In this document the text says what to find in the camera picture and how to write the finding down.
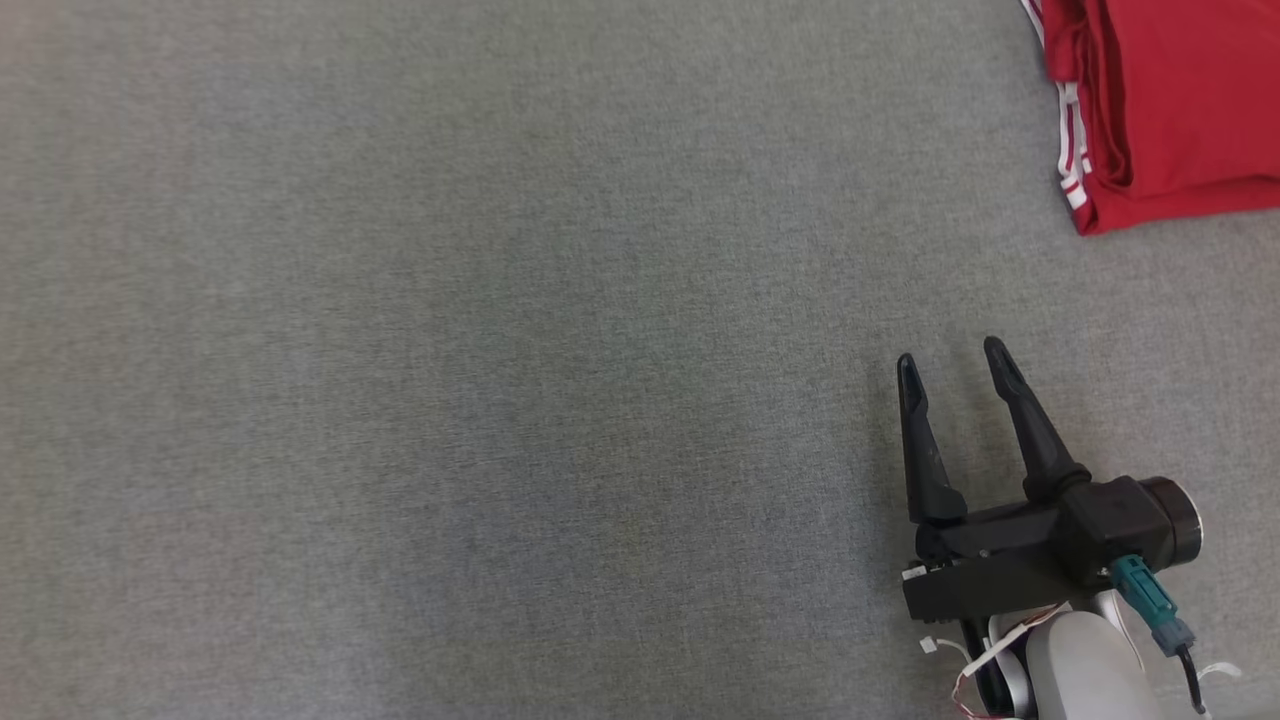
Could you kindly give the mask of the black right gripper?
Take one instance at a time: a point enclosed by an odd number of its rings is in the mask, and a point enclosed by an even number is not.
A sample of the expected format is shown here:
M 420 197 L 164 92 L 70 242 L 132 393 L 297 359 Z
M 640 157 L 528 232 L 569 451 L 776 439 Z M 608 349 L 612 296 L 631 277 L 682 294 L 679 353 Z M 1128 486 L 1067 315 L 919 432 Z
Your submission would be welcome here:
M 1091 482 L 1027 383 L 1005 342 L 984 338 L 984 355 L 997 396 L 1006 404 L 1018 438 L 1032 503 L 969 512 L 951 487 L 928 418 L 929 402 L 913 355 L 897 360 L 900 430 L 908 518 L 915 527 L 920 575 L 902 583 L 910 619 L 920 623 L 977 620 L 1097 594 L 1108 575 L 1078 568 L 1080 548 L 1066 537 L 1066 489 Z

